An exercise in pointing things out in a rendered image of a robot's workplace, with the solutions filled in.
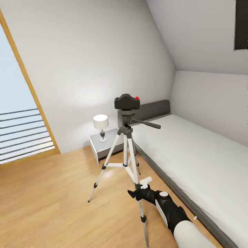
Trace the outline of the digital camera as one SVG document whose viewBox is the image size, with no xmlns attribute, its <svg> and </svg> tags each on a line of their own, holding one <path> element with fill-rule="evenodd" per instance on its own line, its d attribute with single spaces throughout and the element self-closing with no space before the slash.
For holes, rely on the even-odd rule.
<svg viewBox="0 0 248 248">
<path fill-rule="evenodd" d="M 121 97 L 115 99 L 115 109 L 139 109 L 140 99 L 139 97 L 131 97 L 129 94 L 123 94 Z"/>
</svg>

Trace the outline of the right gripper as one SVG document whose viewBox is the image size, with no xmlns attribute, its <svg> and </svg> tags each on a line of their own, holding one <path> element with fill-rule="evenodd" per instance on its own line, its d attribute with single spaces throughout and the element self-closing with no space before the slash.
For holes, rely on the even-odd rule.
<svg viewBox="0 0 248 248">
<path fill-rule="evenodd" d="M 136 198 L 137 201 L 139 201 L 141 199 L 145 199 L 146 201 L 149 201 L 148 200 L 148 195 L 149 195 L 150 191 L 151 191 L 150 185 L 148 184 L 148 187 L 146 189 L 139 188 L 139 189 L 136 189 L 134 192 L 128 190 L 128 193 L 130 194 L 130 196 L 132 198 Z"/>
</svg>

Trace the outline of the camera tripod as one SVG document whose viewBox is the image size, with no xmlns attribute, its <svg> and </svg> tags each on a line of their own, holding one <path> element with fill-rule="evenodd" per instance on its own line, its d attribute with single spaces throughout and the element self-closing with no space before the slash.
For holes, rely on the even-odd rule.
<svg viewBox="0 0 248 248">
<path fill-rule="evenodd" d="M 131 109 L 122 109 L 121 115 L 122 115 L 122 119 L 123 119 L 123 126 L 120 127 L 118 132 L 117 132 L 117 136 L 114 140 L 114 143 L 110 149 L 110 152 L 106 158 L 105 163 L 102 166 L 102 171 L 100 173 L 100 176 L 99 176 L 97 182 L 94 184 L 94 190 L 91 194 L 91 197 L 92 197 L 92 195 L 93 195 L 93 193 L 94 193 L 94 191 L 98 185 L 98 182 L 101 178 L 101 175 L 103 174 L 104 169 L 106 167 L 124 167 L 126 169 L 126 171 L 128 172 L 128 174 L 130 175 L 130 177 L 132 178 L 132 180 L 134 181 L 135 188 L 139 189 L 141 187 L 140 182 L 138 181 L 138 175 L 137 175 L 137 170 L 136 170 L 136 165 L 137 165 L 138 172 L 140 174 L 139 163 L 137 161 L 136 151 L 135 151 L 134 142 L 133 142 L 133 138 L 132 138 L 133 128 L 131 128 L 131 126 L 129 126 L 128 123 L 130 121 L 135 121 L 135 122 L 146 124 L 147 126 L 151 126 L 151 127 L 158 128 L 158 129 L 160 129 L 161 126 L 159 124 L 153 124 L 150 122 L 143 122 L 141 120 L 136 120 L 136 119 L 131 118 L 131 116 L 134 115 L 134 113 L 131 112 Z M 121 133 L 123 133 L 123 135 L 124 135 L 124 163 L 108 163 L 108 160 L 112 154 L 112 151 L 113 151 Z M 129 145 L 129 150 L 130 150 L 130 157 L 128 159 L 127 159 L 127 144 Z M 132 162 L 133 172 L 131 171 L 131 169 L 128 166 L 130 162 Z M 90 202 L 91 197 L 88 200 L 88 202 Z M 143 227 L 144 227 L 146 246 L 148 248 L 148 240 L 147 240 L 146 228 L 145 228 L 146 216 L 143 214 L 143 208 L 142 208 L 142 201 L 141 200 L 139 200 L 139 206 L 140 206 L 140 211 L 141 211 L 141 221 L 143 222 Z"/>
</svg>

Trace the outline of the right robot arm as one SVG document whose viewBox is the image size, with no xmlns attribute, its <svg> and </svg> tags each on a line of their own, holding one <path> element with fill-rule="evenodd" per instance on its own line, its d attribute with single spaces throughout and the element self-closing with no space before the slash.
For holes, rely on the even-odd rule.
<svg viewBox="0 0 248 248">
<path fill-rule="evenodd" d="M 210 240 L 192 223 L 181 206 L 177 206 L 167 192 L 150 189 L 147 177 L 140 181 L 140 188 L 134 192 L 128 190 L 132 198 L 137 201 L 145 199 L 154 204 L 160 212 L 168 229 L 171 230 L 179 248 L 217 248 Z"/>
</svg>

